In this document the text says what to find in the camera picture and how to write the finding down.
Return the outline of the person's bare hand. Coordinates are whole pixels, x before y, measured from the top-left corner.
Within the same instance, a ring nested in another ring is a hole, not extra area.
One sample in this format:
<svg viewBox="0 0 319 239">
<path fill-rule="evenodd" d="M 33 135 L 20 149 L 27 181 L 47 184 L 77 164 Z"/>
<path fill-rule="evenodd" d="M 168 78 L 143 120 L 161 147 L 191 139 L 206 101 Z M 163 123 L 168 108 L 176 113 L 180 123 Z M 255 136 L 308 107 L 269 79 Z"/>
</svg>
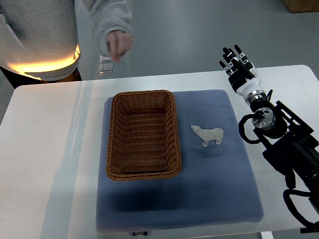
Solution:
<svg viewBox="0 0 319 239">
<path fill-rule="evenodd" d="M 115 30 L 108 34 L 107 43 L 112 60 L 119 63 L 121 57 L 133 48 L 135 39 L 129 33 Z"/>
</svg>

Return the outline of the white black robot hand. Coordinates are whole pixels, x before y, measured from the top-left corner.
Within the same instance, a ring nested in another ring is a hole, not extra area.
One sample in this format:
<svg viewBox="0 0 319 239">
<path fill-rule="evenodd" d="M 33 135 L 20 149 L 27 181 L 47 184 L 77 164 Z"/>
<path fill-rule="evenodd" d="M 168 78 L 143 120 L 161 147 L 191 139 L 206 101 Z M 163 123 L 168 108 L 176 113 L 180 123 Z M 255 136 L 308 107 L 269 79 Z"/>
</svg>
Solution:
<svg viewBox="0 0 319 239">
<path fill-rule="evenodd" d="M 267 99 L 256 67 L 238 45 L 235 45 L 234 49 L 224 47 L 223 58 L 219 64 L 228 76 L 233 91 L 242 96 L 246 104 Z"/>
</svg>

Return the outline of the grey fleece sleeve forearm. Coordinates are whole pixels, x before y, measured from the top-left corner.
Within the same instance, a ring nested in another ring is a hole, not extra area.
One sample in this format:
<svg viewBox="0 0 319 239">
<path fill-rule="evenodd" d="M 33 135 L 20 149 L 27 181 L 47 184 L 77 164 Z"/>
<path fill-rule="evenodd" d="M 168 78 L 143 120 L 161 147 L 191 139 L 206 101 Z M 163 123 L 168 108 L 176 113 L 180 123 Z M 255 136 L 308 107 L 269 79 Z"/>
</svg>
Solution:
<svg viewBox="0 0 319 239">
<path fill-rule="evenodd" d="M 111 57 L 107 43 L 111 31 L 121 30 L 132 34 L 132 13 L 125 0 L 84 0 L 90 15 L 94 42 L 102 56 Z"/>
</svg>

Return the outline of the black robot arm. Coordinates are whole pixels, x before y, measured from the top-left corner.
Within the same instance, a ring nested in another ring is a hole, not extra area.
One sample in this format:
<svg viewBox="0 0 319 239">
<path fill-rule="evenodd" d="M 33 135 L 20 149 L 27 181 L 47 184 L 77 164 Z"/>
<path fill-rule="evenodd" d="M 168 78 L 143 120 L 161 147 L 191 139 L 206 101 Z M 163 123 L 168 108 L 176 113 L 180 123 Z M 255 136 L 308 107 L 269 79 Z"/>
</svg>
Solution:
<svg viewBox="0 0 319 239">
<path fill-rule="evenodd" d="M 301 233 L 317 233 L 318 222 L 305 219 L 291 196 L 306 197 L 313 208 L 319 209 L 319 142 L 313 129 L 300 117 L 277 101 L 270 102 L 271 93 L 256 90 L 246 97 L 251 114 L 240 120 L 240 136 L 249 144 L 262 143 L 263 157 L 285 177 L 287 189 L 283 198 L 291 214 L 304 226 Z"/>
</svg>

